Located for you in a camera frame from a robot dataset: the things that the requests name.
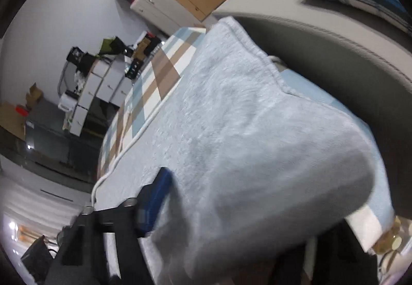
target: white wall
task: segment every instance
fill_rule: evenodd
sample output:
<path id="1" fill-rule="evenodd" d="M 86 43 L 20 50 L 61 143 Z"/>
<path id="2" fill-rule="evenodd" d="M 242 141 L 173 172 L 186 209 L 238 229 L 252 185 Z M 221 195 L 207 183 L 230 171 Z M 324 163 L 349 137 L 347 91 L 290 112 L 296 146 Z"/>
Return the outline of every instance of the white wall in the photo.
<path id="1" fill-rule="evenodd" d="M 135 43 L 147 29 L 123 0 L 27 0 L 4 36 L 0 56 L 2 99 L 25 104 L 34 83 L 58 103 L 57 84 L 72 46 L 97 53 L 102 39 Z"/>

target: brown box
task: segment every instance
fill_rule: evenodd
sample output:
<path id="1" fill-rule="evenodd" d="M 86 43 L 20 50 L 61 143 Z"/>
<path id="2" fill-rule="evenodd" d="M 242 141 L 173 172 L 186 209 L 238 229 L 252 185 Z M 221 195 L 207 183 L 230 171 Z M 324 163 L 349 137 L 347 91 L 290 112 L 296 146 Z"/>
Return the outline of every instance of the brown box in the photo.
<path id="1" fill-rule="evenodd" d="M 40 99 L 43 97 L 43 91 L 40 90 L 36 83 L 34 83 L 29 90 L 29 93 L 26 94 L 26 106 L 28 109 L 32 109 Z"/>
<path id="2" fill-rule="evenodd" d="M 13 105 L 8 102 L 4 102 L 0 105 L 0 126 L 24 141 L 24 125 L 24 116 L 17 113 L 16 108 Z"/>
<path id="3" fill-rule="evenodd" d="M 143 40 L 137 45 L 137 48 L 132 55 L 132 58 L 137 58 L 143 61 L 146 57 L 146 55 L 143 52 L 145 51 L 148 45 L 150 45 L 150 40 L 147 37 L 143 38 Z"/>

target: gray fleece blanket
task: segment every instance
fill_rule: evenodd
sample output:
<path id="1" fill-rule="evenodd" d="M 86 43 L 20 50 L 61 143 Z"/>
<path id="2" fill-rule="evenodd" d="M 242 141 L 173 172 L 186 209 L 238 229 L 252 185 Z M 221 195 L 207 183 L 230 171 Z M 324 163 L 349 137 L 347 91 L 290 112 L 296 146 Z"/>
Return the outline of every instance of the gray fleece blanket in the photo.
<path id="1" fill-rule="evenodd" d="M 369 140 L 345 113 L 290 89 L 233 19 L 205 36 L 141 138 L 97 190 L 137 195 L 160 166 L 174 188 L 142 239 L 157 284 L 208 284 L 275 257 L 358 209 L 373 185 Z M 107 241 L 112 273 L 115 242 Z"/>

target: bed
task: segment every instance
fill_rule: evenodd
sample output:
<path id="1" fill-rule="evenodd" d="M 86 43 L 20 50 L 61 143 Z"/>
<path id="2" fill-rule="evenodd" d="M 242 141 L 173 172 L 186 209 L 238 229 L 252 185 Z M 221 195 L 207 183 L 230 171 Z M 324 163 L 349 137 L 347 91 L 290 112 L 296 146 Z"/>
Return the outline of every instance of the bed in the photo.
<path id="1" fill-rule="evenodd" d="M 98 187 L 95 189 L 97 191 L 96 209 L 116 206 L 113 203 L 113 198 L 106 198 L 108 194 L 113 193 L 120 200 L 121 198 L 129 197 L 130 195 L 127 194 L 131 191 L 137 193 L 141 184 L 150 182 L 148 177 L 143 177 L 142 179 L 137 179 L 137 181 L 141 182 L 137 184 L 136 177 L 134 177 L 132 184 L 135 184 L 135 186 L 130 187 L 130 183 L 125 181 L 125 177 L 130 176 L 124 174 L 119 176 L 118 174 L 120 173 L 119 171 L 125 170 L 124 162 L 133 157 L 133 154 L 128 153 L 128 150 L 135 143 L 139 143 L 141 135 L 146 131 L 146 128 L 158 111 L 162 109 L 163 103 L 168 100 L 174 89 L 179 86 L 184 70 L 190 64 L 196 49 L 202 44 L 204 38 L 205 29 L 182 28 L 177 31 L 154 56 L 131 92 L 127 95 L 125 103 L 114 118 L 101 148 L 98 166 L 100 182 L 97 186 L 101 183 L 104 191 L 101 191 L 101 188 Z M 368 202 L 358 211 L 347 217 L 347 221 L 352 227 L 359 243 L 364 251 L 367 251 L 380 237 L 381 233 L 390 228 L 394 217 L 385 168 L 373 135 L 361 119 L 352 114 L 330 94 L 298 73 L 290 70 L 278 58 L 273 57 L 273 60 L 288 86 L 313 101 L 334 107 L 349 115 L 374 145 L 373 152 L 376 162 L 374 189 Z M 123 161 L 122 165 L 118 167 L 117 165 L 121 161 Z M 122 183 L 118 184 L 118 179 L 122 179 Z M 108 236 L 107 240 L 110 271 L 111 273 L 119 273 L 114 253 L 114 239 L 112 236 Z M 152 274 L 155 280 L 158 281 L 161 278 L 162 257 L 158 253 L 161 247 L 156 243 L 156 236 L 150 243 L 145 243 L 143 248 L 146 257 L 148 257 L 148 264 Z"/>

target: white drawer unit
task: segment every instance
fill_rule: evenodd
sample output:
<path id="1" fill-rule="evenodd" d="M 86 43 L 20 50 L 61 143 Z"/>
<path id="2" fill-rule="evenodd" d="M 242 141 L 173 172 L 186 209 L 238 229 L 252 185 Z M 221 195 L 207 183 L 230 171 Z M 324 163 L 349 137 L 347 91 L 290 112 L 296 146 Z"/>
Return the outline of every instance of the white drawer unit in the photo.
<path id="1" fill-rule="evenodd" d="M 168 35 L 173 35 L 180 28 L 176 22 L 156 9 L 147 0 L 135 0 L 131 9 Z"/>
<path id="2" fill-rule="evenodd" d="M 185 9 L 176 0 L 147 0 L 157 10 L 168 16 L 180 27 L 193 27 L 200 25 L 200 21 L 195 18 L 187 9 Z"/>
<path id="3" fill-rule="evenodd" d="M 168 35 L 201 23 L 176 0 L 135 0 L 130 9 Z"/>
<path id="4" fill-rule="evenodd" d="M 116 88 L 124 77 L 125 66 L 125 62 L 121 59 L 115 59 L 112 62 L 109 71 L 105 75 L 99 90 L 97 91 L 97 98 L 102 99 L 105 102 L 110 102 Z"/>
<path id="5" fill-rule="evenodd" d="M 109 68 L 110 68 L 110 64 L 108 64 L 105 61 L 102 61 L 101 59 L 97 59 L 96 62 L 94 62 L 93 68 L 91 69 L 91 71 L 95 75 L 98 75 L 99 77 L 103 78 Z"/>
<path id="6" fill-rule="evenodd" d="M 116 106 L 122 106 L 127 94 L 130 92 L 132 88 L 131 79 L 124 78 L 122 82 L 119 84 L 119 87 L 116 89 L 115 94 L 113 95 L 110 102 L 115 104 Z"/>
<path id="7" fill-rule="evenodd" d="M 82 133 L 84 121 L 86 120 L 87 112 L 87 109 L 84 109 L 83 107 L 77 105 L 75 113 L 73 114 L 73 121 L 70 126 L 71 134 L 80 136 L 80 134 Z"/>
<path id="8" fill-rule="evenodd" d="M 79 98 L 78 105 L 88 109 L 93 101 L 94 96 L 96 95 L 97 89 L 102 82 L 102 78 L 96 76 L 95 74 L 90 73 L 87 77 L 86 83 L 82 90 L 82 93 Z"/>

